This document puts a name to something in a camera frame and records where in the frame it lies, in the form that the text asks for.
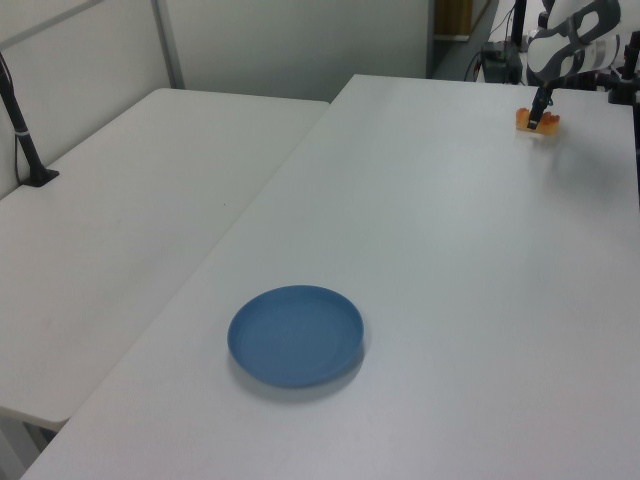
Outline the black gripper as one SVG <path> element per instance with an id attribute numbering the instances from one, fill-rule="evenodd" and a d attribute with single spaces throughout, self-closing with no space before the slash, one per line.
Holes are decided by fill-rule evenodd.
<path id="1" fill-rule="evenodd" d="M 552 94 L 554 88 L 549 85 L 541 85 L 538 87 L 535 95 L 535 102 L 532 104 L 532 108 L 529 113 L 528 128 L 530 130 L 536 130 L 544 112 L 548 111 L 552 107 Z"/>

